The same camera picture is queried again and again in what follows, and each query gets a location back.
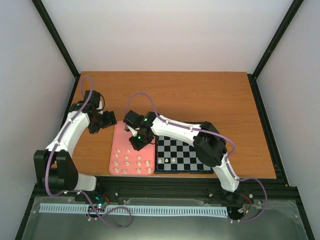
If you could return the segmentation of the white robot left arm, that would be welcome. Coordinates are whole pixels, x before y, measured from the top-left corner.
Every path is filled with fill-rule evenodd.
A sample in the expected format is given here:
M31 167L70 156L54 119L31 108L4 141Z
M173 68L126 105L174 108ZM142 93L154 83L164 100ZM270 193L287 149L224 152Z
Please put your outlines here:
M104 111L105 99L95 90L86 90L82 101L72 104L66 121L54 140L33 156L37 183L49 196L52 190L86 191L92 201L103 198L104 188L93 175L79 173L72 156L85 130L97 134L101 129L116 125L113 111Z

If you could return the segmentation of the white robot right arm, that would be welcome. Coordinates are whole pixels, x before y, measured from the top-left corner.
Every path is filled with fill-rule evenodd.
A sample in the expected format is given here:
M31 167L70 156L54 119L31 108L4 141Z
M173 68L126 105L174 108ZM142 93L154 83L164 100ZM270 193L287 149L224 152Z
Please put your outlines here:
M136 151L149 145L156 136L170 137L189 144L200 162L211 167L217 175L222 188L221 196L230 203L239 199L240 178L230 163L236 145L221 135L212 123L185 123L157 112L149 111L146 115L140 115L132 110L125 114L123 122L125 130L132 134L129 142Z

